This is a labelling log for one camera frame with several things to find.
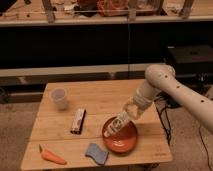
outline chocolate bar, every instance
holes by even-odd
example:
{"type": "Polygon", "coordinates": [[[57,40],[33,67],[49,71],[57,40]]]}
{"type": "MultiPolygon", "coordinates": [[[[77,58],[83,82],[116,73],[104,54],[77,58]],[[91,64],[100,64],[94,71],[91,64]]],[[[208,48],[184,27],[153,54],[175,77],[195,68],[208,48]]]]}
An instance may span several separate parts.
{"type": "Polygon", "coordinates": [[[81,134],[85,114],[86,114],[86,110],[83,108],[79,108],[76,111],[75,117],[72,123],[72,128],[70,131],[72,134],[81,134]]]}

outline food item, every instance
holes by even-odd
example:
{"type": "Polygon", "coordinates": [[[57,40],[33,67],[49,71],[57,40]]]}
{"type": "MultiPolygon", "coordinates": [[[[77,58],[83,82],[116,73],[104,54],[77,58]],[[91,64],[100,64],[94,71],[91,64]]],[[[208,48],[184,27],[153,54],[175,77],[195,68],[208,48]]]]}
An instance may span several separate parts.
{"type": "Polygon", "coordinates": [[[86,110],[79,108],[76,113],[72,123],[71,133],[73,134],[81,134],[84,117],[86,114],[86,110]]]}
{"type": "Polygon", "coordinates": [[[128,14],[127,0],[99,0],[97,8],[101,16],[118,16],[128,14]]]}
{"type": "Polygon", "coordinates": [[[42,149],[40,144],[39,144],[39,150],[40,150],[40,153],[41,153],[41,157],[44,160],[51,161],[51,162],[54,162],[54,163],[60,164],[60,165],[66,165],[67,164],[67,162],[64,159],[62,159],[61,157],[59,157],[58,155],[52,153],[51,151],[49,151],[47,149],[42,149]]]}

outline wooden surface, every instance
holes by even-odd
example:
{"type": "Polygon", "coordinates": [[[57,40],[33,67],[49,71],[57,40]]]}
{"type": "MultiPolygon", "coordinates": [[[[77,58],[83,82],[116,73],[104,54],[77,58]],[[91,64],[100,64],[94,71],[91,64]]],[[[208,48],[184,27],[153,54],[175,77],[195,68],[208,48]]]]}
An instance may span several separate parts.
{"type": "MultiPolygon", "coordinates": [[[[101,138],[103,124],[121,111],[141,83],[142,80],[119,80],[48,84],[22,161],[22,170],[98,166],[84,156],[89,143],[96,143],[106,150],[101,138]],[[58,111],[50,101],[49,92],[55,87],[68,90],[69,108],[65,111],[58,111]],[[87,114],[82,134],[73,135],[69,131],[79,107],[85,108],[87,114]],[[42,160],[39,144],[62,156],[68,164],[60,166],[42,160]]],[[[134,150],[122,156],[110,152],[106,166],[171,161],[170,149],[154,104],[135,124],[139,136],[134,150]]]]}
{"type": "MultiPolygon", "coordinates": [[[[185,0],[165,0],[164,10],[169,16],[177,16],[175,8],[182,8],[185,0]]],[[[212,0],[194,0],[190,16],[212,16],[213,1],[212,0]]]]}
{"type": "MultiPolygon", "coordinates": [[[[2,16],[0,16],[0,26],[10,25],[48,25],[47,17],[44,11],[42,0],[31,0],[32,3],[26,5],[24,0],[17,2],[10,7],[2,16]]],[[[71,24],[127,24],[131,23],[148,23],[148,22],[179,22],[182,21],[178,17],[178,13],[174,12],[174,7],[182,7],[184,0],[165,0],[163,9],[167,15],[163,16],[137,16],[136,20],[129,21],[128,16],[101,17],[99,14],[93,17],[85,17],[82,15],[74,15],[74,13],[65,13],[63,5],[65,0],[51,0],[52,5],[57,7],[54,11],[55,22],[51,25],[71,24]]],[[[213,1],[212,0],[195,0],[192,7],[191,15],[188,19],[203,21],[213,20],[213,1]]]]}

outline blue sponge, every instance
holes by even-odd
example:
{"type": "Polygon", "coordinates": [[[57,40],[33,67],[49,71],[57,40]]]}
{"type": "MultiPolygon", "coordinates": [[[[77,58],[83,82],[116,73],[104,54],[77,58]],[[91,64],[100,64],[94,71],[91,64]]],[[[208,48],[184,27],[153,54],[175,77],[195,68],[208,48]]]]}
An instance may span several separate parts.
{"type": "Polygon", "coordinates": [[[97,164],[104,165],[108,158],[108,151],[103,151],[97,144],[90,143],[85,156],[91,157],[97,164]]]}

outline wood grain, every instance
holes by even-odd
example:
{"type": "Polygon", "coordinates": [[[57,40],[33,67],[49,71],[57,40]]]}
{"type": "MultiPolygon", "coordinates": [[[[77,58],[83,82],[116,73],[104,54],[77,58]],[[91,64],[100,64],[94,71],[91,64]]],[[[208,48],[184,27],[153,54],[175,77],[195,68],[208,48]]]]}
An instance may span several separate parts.
{"type": "MultiPolygon", "coordinates": [[[[166,0],[164,2],[164,10],[169,16],[178,16],[172,12],[172,6],[182,7],[184,0],[166,0]]],[[[190,16],[211,16],[213,15],[213,1],[212,0],[194,0],[190,16]]]]}
{"type": "Polygon", "coordinates": [[[31,4],[26,5],[24,0],[17,0],[17,2],[0,17],[0,21],[17,20],[46,20],[42,1],[31,0],[31,4]]]}
{"type": "MultiPolygon", "coordinates": [[[[107,150],[102,140],[104,123],[121,112],[122,105],[142,83],[143,80],[116,80],[48,84],[24,155],[22,170],[97,167],[91,158],[84,156],[89,143],[96,143],[107,150]],[[57,110],[49,98],[49,93],[57,87],[68,90],[70,106],[65,111],[57,110]],[[85,108],[87,114],[82,134],[75,135],[70,133],[70,128],[79,107],[85,108]],[[42,160],[38,144],[60,155],[68,164],[60,166],[42,160]]],[[[136,147],[127,155],[110,152],[106,166],[171,161],[155,105],[133,122],[138,131],[136,147]]]]}

